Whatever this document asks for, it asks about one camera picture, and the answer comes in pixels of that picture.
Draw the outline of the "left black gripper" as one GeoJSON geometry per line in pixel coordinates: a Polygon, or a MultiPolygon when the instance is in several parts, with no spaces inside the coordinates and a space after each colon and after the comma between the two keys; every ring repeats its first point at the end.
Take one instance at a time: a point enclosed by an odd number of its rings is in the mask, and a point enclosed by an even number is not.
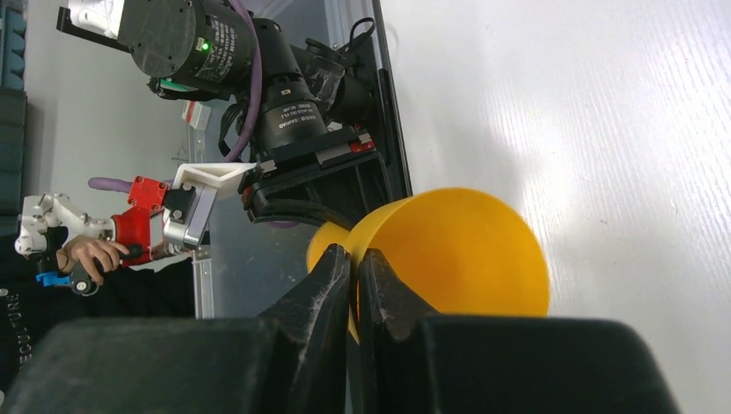
{"type": "Polygon", "coordinates": [[[352,229],[397,200],[384,156],[369,131],[345,128],[324,135],[345,141],[303,157],[258,168],[240,183],[252,223],[333,223],[352,229]]]}

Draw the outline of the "yellow wine glass front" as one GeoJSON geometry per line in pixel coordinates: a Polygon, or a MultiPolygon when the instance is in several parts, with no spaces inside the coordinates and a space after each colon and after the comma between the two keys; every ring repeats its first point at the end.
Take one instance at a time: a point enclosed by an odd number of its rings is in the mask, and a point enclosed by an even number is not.
{"type": "Polygon", "coordinates": [[[331,244],[358,268],[369,249],[381,251],[397,277],[447,314],[545,317],[551,284],[532,229],[505,202],[462,187],[426,191],[384,205],[352,229],[327,222],[312,236],[313,270],[331,244]]]}

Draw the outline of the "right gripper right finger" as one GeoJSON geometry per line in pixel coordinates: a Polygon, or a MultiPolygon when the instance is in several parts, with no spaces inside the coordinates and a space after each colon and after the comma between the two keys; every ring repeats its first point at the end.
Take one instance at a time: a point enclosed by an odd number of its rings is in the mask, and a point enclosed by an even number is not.
{"type": "Polygon", "coordinates": [[[377,249],[358,276],[367,413],[678,412],[626,324],[440,314],[377,249]]]}

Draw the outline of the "operator hand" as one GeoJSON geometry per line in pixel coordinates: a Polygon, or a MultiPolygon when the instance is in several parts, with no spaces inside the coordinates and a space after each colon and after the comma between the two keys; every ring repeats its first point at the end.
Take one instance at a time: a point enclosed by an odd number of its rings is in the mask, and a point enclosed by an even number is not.
{"type": "Polygon", "coordinates": [[[79,235],[56,251],[56,259],[64,273],[81,264],[97,285],[103,285],[103,274],[120,266],[122,254],[129,254],[129,250],[118,242],[79,235]]]}

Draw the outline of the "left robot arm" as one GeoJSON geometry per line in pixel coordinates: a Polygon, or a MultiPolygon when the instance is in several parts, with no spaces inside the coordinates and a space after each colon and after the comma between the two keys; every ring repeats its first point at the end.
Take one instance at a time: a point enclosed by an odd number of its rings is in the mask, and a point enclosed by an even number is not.
{"type": "Polygon", "coordinates": [[[239,1],[70,1],[57,28],[127,53],[160,98],[229,101],[221,125],[237,141],[219,149],[254,165],[237,179],[254,223],[349,229],[407,195],[371,17],[341,47],[292,45],[239,1]]]}

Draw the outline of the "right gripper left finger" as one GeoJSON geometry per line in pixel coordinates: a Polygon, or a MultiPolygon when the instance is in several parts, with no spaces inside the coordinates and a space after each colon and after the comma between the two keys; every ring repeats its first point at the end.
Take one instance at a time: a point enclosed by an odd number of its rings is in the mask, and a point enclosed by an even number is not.
{"type": "Polygon", "coordinates": [[[249,319],[79,319],[52,329],[5,413],[341,413],[350,257],[249,319]]]}

